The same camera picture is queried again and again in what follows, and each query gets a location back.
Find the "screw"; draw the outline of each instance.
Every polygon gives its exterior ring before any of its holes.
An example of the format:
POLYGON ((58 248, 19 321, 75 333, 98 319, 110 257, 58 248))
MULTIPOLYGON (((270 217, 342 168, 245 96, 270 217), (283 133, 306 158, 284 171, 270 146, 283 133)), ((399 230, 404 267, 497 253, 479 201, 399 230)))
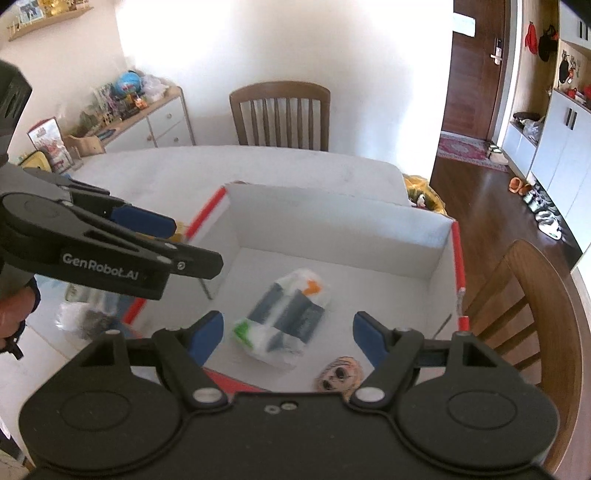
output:
POLYGON ((285 401, 281 404, 281 408, 287 411, 295 410, 297 408, 297 403, 293 401, 285 401))
POLYGON ((355 392, 355 396, 365 403, 375 403, 382 400, 386 394, 381 388, 363 387, 355 392))
POLYGON ((217 388, 198 388, 193 392, 193 398, 199 403, 215 403, 222 399, 222 392, 217 388))
POLYGON ((277 415, 281 413, 281 409, 277 405, 267 405, 265 411, 271 415, 277 415))

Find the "blue gripper pad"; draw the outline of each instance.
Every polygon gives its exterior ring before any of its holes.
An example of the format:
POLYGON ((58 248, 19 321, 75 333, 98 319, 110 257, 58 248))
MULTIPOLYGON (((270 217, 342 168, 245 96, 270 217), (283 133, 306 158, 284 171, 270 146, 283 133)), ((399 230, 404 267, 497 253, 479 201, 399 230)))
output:
POLYGON ((380 331, 368 320, 368 317, 369 315, 365 312, 355 314, 353 318, 353 338, 369 362, 376 368, 389 353, 387 347, 388 338, 385 336, 388 330, 382 327, 380 331))
POLYGON ((210 319, 197 325, 189 344, 189 355, 202 367, 223 338, 223 316, 216 312, 210 319))
POLYGON ((134 232, 158 238, 169 238, 177 230, 174 219, 133 205, 114 208, 110 220, 134 232))

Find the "shoe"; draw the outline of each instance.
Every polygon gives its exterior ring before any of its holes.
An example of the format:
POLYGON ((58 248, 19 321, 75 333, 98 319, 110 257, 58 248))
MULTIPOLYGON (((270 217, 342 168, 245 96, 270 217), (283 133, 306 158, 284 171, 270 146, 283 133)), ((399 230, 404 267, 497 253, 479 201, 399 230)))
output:
POLYGON ((523 186, 523 182, 518 177, 513 177, 509 182, 509 191, 511 193, 517 193, 519 189, 523 186))
POLYGON ((526 183, 519 190, 517 190, 517 193, 523 197, 531 189, 532 189, 532 186, 529 183, 526 183))
POLYGON ((538 228, 553 240, 560 240, 562 238, 560 225, 558 225, 558 220, 556 220, 556 218, 547 218, 540 221, 538 223, 538 228))
POLYGON ((541 222, 542 220, 556 218, 554 214, 549 210, 540 210, 538 213, 535 214, 535 221, 541 222))
POLYGON ((523 201, 529 205, 536 195, 538 195, 538 192, 535 190, 530 190, 525 195, 523 195, 523 201))
POLYGON ((554 216, 560 215, 560 212, 558 211, 558 207, 552 202, 550 202, 548 204, 548 210, 551 211, 554 214, 554 216))
POLYGON ((545 210, 546 202, 539 196, 535 197, 528 205, 533 213, 538 213, 540 210, 545 210))

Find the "wooden shelf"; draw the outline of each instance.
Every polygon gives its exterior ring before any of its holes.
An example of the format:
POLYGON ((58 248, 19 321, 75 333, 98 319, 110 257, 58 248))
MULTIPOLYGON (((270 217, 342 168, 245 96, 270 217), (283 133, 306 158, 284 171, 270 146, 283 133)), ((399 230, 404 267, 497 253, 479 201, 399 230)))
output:
POLYGON ((72 20, 73 18, 78 18, 81 15, 84 15, 86 12, 89 12, 94 7, 83 8, 80 10, 72 10, 71 12, 66 12, 64 14, 55 15, 54 17, 47 17, 42 18, 41 20, 37 20, 33 23, 28 25, 23 25, 20 30, 10 36, 8 41, 16 40, 17 38, 21 38, 35 30, 40 30, 45 27, 49 27, 50 25, 55 25, 56 23, 65 22, 66 20, 72 20))

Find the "packaged item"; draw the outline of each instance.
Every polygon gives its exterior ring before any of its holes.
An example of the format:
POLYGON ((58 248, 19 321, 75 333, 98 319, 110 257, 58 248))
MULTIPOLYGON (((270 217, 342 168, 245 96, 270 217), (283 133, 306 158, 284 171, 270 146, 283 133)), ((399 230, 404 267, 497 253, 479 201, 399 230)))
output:
POLYGON ((292 368, 304 354, 329 300, 318 275, 296 270, 277 280, 250 314, 236 322, 234 338, 259 360, 292 368))

